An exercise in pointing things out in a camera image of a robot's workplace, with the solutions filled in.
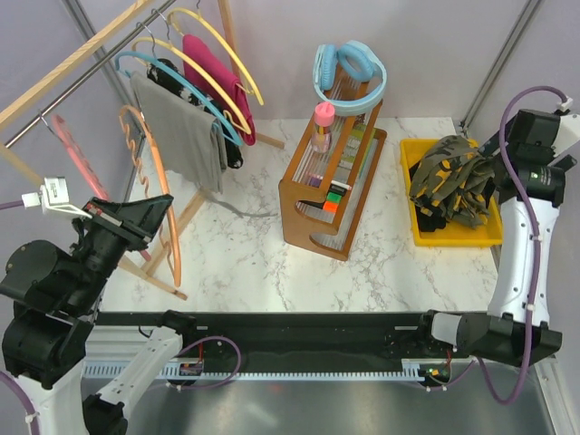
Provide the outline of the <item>orange hanger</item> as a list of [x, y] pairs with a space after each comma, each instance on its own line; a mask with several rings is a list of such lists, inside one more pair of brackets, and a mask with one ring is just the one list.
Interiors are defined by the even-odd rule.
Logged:
[[[141, 126], [142, 131], [145, 134], [147, 143], [150, 146], [150, 153], [154, 163], [154, 167], [157, 173], [159, 186], [163, 195], [170, 194], [169, 183], [167, 180], [165, 168], [160, 155], [160, 150], [157, 142], [155, 141], [149, 125], [144, 120], [141, 112], [133, 106], [125, 104], [121, 107], [119, 113], [119, 121], [121, 124], [121, 129], [125, 135], [125, 140], [128, 149], [130, 150], [131, 160], [134, 168], [137, 170], [137, 175], [140, 184], [143, 186], [144, 194], [146, 198], [149, 198], [150, 182], [149, 179], [142, 172], [142, 158], [137, 156], [136, 142], [131, 138], [131, 126], [126, 118], [131, 115]], [[162, 227], [159, 228], [159, 241], [162, 248], [166, 251], [166, 259], [173, 277], [173, 282], [176, 287], [181, 286], [182, 281], [182, 265], [181, 265], [181, 252], [179, 244], [179, 233], [177, 220], [175, 216], [175, 211], [172, 205], [169, 206], [166, 214], [166, 219], [169, 224], [169, 239], [166, 240], [162, 235]]]

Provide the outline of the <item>camouflage trousers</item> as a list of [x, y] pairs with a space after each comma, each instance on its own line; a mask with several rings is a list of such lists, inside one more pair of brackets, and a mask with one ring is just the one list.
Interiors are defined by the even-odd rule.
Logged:
[[438, 140], [420, 159], [424, 163], [447, 161], [450, 164], [451, 185], [455, 190], [450, 196], [448, 223], [457, 222], [470, 228], [487, 224], [494, 183], [493, 179], [475, 174], [475, 166], [480, 160], [479, 147], [457, 135]]

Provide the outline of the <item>pink hanger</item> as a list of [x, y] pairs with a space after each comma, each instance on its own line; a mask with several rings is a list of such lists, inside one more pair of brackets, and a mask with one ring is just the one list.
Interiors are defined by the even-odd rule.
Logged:
[[62, 143], [64, 150], [71, 159], [74, 166], [79, 170], [82, 178], [87, 182], [91, 188], [92, 193], [98, 199], [110, 200], [111, 197], [105, 187], [101, 184], [99, 178], [91, 167], [90, 162], [82, 152], [81, 147], [73, 138], [70, 129], [65, 120], [60, 115], [51, 116], [52, 126], [50, 130]]

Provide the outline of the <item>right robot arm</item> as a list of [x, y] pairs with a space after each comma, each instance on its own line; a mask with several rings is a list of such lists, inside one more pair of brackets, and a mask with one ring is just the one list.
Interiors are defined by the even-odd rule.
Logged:
[[570, 111], [521, 110], [508, 126], [507, 155], [494, 158], [503, 241], [498, 280], [485, 313], [427, 312], [415, 334], [417, 350], [436, 356], [447, 345], [514, 367], [532, 365], [562, 345], [549, 327], [546, 279], [551, 237], [564, 200], [567, 150], [579, 141]]

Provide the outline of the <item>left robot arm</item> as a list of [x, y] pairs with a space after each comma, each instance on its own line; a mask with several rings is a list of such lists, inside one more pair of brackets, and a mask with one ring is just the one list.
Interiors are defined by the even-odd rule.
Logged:
[[128, 251], [141, 251], [158, 233], [173, 197], [133, 202], [91, 198], [70, 218], [78, 235], [64, 251], [34, 240], [6, 263], [1, 293], [14, 302], [2, 340], [2, 379], [24, 403], [32, 434], [124, 434], [140, 398], [172, 358], [198, 349], [195, 320], [168, 310], [121, 374], [82, 396], [85, 344], [92, 315]]

